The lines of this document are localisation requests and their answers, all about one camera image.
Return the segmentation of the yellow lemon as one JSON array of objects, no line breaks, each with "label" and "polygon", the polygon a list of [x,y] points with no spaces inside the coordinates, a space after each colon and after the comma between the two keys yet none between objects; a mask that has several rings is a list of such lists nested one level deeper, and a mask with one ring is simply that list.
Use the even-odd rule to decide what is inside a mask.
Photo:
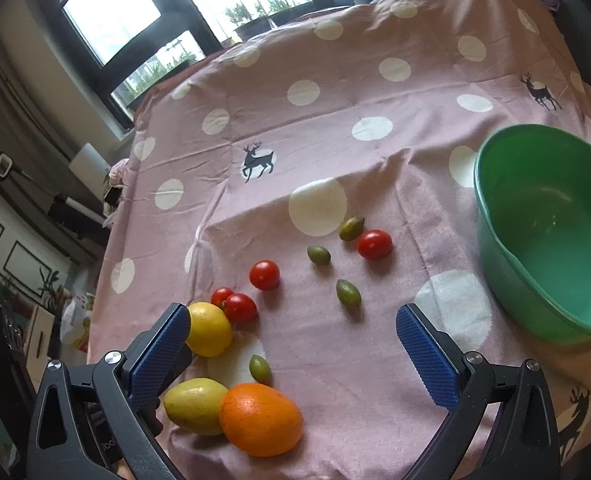
[{"label": "yellow lemon", "polygon": [[208,302],[188,307],[190,330],[186,344],[192,353],[205,358],[222,354],[233,341],[233,327],[224,311]]}]

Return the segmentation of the orange fruit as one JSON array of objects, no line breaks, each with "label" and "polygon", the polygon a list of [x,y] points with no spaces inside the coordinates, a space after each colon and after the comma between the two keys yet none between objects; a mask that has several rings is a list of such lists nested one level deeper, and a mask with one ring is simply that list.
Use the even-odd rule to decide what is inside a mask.
[{"label": "orange fruit", "polygon": [[247,382],[225,394],[218,413],[225,437],[254,457],[274,457],[295,448],[304,418],[288,396],[267,385]]}]

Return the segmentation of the black window frame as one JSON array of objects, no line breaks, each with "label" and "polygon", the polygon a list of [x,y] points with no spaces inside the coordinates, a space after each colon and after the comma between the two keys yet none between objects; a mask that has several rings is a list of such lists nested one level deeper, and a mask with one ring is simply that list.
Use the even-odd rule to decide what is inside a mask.
[{"label": "black window frame", "polygon": [[[373,0],[260,0],[276,27]],[[241,42],[227,8],[256,0],[33,0],[74,68],[124,128],[159,80]]]}]

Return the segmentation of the pink polka dot tablecloth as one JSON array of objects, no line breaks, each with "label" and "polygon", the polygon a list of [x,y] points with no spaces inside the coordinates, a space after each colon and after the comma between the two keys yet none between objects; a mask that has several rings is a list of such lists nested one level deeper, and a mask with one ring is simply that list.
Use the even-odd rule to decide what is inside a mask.
[{"label": "pink polka dot tablecloth", "polygon": [[[172,302],[218,287],[258,318],[189,376],[248,382],[260,352],[305,423],[294,452],[256,460],[166,424],[189,479],[399,479],[444,417],[403,350],[414,302],[466,350],[544,367],[566,462],[591,446],[591,342],[546,344],[487,288],[475,154],[495,131],[551,125],[591,143],[591,86],[539,0],[381,0],[314,14],[152,89],[136,116],[97,289],[90,359],[123,349]],[[347,219],[393,250],[364,259]],[[307,256],[323,246],[327,266]],[[260,290],[249,271],[279,266]],[[346,308],[335,283],[361,292]]]}]

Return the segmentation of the potted plant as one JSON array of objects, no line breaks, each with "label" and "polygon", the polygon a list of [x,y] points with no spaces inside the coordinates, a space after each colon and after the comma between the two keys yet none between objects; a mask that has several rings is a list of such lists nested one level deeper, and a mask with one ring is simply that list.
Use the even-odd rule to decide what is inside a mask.
[{"label": "potted plant", "polygon": [[236,35],[241,41],[248,41],[276,27],[260,0],[256,0],[254,9],[256,13],[252,14],[245,3],[238,2],[233,8],[225,10],[225,15],[235,26]]}]

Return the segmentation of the green plastic bowl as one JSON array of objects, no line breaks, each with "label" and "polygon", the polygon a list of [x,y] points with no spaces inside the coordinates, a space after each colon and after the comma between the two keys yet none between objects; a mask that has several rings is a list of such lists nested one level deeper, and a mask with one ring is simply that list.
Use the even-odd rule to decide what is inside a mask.
[{"label": "green plastic bowl", "polygon": [[591,340],[591,144],[544,125],[499,130],[473,184],[482,269],[501,307],[551,344]]}]

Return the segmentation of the large red tomato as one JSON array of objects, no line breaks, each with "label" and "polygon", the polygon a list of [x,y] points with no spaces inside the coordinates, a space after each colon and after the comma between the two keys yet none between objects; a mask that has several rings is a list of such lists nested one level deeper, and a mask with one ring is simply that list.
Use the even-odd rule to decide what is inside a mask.
[{"label": "large red tomato", "polygon": [[357,242],[358,253],[367,260],[380,260],[391,254],[392,237],[384,230],[367,230],[361,233]]}]

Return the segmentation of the red cherry tomato with stem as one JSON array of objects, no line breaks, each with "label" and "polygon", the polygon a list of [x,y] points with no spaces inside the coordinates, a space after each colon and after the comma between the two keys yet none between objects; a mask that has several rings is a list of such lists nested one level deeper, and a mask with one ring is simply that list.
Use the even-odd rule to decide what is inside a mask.
[{"label": "red cherry tomato with stem", "polygon": [[251,297],[234,292],[226,298],[224,312],[230,322],[248,323],[258,316],[258,307]]}]

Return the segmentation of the small green olive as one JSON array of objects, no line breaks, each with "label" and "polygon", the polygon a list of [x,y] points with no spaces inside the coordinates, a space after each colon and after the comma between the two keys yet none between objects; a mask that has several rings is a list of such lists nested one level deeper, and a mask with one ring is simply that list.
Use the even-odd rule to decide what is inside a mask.
[{"label": "small green olive", "polygon": [[327,266],[331,261],[331,255],[323,246],[309,246],[306,249],[307,256],[317,266]]},{"label": "small green olive", "polygon": [[249,372],[252,378],[260,384],[268,385],[272,379],[272,371],[270,364],[263,356],[253,354],[249,361]]}]

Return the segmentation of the white paper roll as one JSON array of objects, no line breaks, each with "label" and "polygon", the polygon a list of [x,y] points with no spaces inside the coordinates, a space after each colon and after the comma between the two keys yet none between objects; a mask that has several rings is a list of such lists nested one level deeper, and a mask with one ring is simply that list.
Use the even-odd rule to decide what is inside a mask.
[{"label": "white paper roll", "polygon": [[80,149],[71,160],[69,169],[98,200],[104,198],[110,165],[92,144],[86,143]]}]

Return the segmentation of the brownish green olive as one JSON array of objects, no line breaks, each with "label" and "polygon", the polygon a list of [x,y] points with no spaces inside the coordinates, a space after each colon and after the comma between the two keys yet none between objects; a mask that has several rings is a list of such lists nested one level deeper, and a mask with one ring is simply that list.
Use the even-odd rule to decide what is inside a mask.
[{"label": "brownish green olive", "polygon": [[356,216],[347,219],[339,228],[339,237],[343,242],[350,242],[356,240],[361,236],[365,229],[365,218],[363,216]]}]

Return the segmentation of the yellow-green mango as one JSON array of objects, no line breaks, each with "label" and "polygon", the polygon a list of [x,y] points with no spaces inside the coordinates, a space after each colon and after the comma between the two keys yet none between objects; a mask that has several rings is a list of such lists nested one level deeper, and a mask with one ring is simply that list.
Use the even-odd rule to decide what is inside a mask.
[{"label": "yellow-green mango", "polygon": [[220,407],[228,389],[210,378],[194,378],[171,388],[163,398],[169,420],[198,436],[223,433]]}]

